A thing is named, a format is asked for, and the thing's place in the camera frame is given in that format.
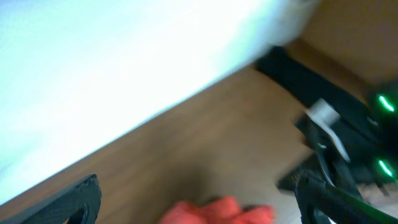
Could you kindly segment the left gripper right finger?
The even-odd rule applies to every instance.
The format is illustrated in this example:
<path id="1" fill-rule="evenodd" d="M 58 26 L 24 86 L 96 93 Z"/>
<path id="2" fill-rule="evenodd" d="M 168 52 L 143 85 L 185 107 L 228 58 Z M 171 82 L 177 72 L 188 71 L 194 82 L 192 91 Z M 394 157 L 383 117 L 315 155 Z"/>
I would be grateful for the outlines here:
<path id="1" fill-rule="evenodd" d="M 397 224 L 397 218 L 308 174 L 297 181 L 295 198 L 302 223 Z"/>

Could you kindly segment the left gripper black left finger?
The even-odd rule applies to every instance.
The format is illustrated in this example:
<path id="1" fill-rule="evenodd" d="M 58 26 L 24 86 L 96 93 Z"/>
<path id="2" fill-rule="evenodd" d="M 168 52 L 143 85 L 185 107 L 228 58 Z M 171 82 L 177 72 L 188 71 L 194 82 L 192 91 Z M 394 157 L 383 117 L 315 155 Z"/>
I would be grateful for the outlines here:
<path id="1" fill-rule="evenodd" d="M 95 174 L 76 181 L 1 224 L 94 223 L 101 206 L 101 188 Z"/>

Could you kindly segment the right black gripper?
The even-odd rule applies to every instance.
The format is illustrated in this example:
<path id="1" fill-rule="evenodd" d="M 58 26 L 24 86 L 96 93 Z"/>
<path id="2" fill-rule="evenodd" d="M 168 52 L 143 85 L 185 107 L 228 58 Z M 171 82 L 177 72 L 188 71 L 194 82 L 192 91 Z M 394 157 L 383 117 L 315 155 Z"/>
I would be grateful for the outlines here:
<path id="1" fill-rule="evenodd" d="M 279 190 L 293 192 L 299 178 L 312 174 L 316 178 L 352 196 L 361 198 L 359 187 L 379 183 L 374 161 L 370 153 L 352 152 L 348 162 L 341 156 L 335 145 L 308 116 L 302 116 L 296 127 L 304 134 L 304 143 L 313 153 L 290 168 L 276 182 Z"/>

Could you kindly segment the red polo shirt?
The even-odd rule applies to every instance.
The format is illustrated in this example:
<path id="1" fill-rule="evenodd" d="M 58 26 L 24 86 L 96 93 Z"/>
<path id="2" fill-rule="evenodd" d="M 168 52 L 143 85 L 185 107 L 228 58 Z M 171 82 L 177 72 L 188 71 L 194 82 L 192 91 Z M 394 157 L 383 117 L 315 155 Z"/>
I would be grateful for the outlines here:
<path id="1" fill-rule="evenodd" d="M 243 210 L 234 197 L 222 197 L 199 207 L 180 201 L 159 220 L 160 224 L 273 224 L 274 210 L 260 205 Z"/>

